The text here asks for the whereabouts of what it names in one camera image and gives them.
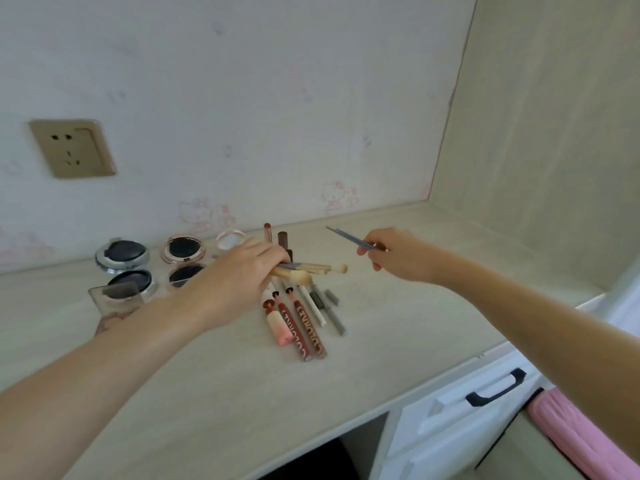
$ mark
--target pink towel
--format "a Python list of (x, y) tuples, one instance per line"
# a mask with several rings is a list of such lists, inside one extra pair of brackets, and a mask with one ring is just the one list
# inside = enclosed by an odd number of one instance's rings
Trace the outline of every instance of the pink towel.
[(558, 388), (540, 393), (527, 412), (557, 448), (591, 480), (640, 480), (640, 467)]

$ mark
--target wall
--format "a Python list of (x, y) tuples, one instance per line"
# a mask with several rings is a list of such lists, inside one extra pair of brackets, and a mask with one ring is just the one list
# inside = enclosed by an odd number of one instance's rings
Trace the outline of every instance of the wall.
[[(0, 271), (426, 198), (475, 0), (0, 0)], [(93, 118), (55, 180), (26, 122)]]
[(478, 0), (430, 200), (603, 287), (640, 253), (640, 0)]

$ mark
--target black drawer handle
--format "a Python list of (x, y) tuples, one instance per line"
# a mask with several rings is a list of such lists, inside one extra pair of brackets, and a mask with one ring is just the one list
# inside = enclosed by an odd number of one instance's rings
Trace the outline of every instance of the black drawer handle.
[(516, 387), (518, 387), (520, 384), (524, 382), (524, 378), (527, 376), (527, 373), (518, 367), (517, 369), (514, 369), (511, 371), (511, 375), (513, 376), (514, 379), (516, 379), (516, 382), (514, 384), (511, 384), (509, 387), (507, 387), (507, 389), (500, 391), (498, 394), (493, 395), (491, 397), (482, 397), (476, 392), (471, 392), (467, 395), (466, 400), (468, 400), (469, 404), (471, 404), (475, 408), (481, 408), (482, 406), (486, 406), (487, 404), (491, 403), (492, 401), (495, 401), (499, 397), (502, 397), (503, 395), (516, 389)]

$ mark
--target desk surface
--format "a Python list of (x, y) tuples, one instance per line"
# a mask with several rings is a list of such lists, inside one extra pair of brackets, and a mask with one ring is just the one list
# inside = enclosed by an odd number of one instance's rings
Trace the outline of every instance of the desk surface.
[[(293, 346), (275, 345), (261, 310), (201, 336), (140, 389), (67, 478), (253, 477), (504, 341), (450, 291), (374, 273), (325, 225), (360, 237), (408, 228), (573, 306), (602, 292), (425, 202), (274, 228), (288, 231), (297, 260), (348, 263), (347, 274), (316, 279), (341, 298), (335, 311), (347, 336), (331, 323), (319, 329), (328, 357), (308, 363)], [(168, 265), (152, 256), (150, 268), (165, 282)], [(91, 338), (98, 313), (86, 291), (108, 279), (92, 261), (0, 276), (0, 388)]]

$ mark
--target electrical outlet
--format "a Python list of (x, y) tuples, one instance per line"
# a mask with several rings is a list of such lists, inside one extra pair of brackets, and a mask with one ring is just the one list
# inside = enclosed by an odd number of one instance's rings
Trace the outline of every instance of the electrical outlet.
[(111, 154), (94, 120), (32, 120), (36, 138), (56, 178), (115, 175)]

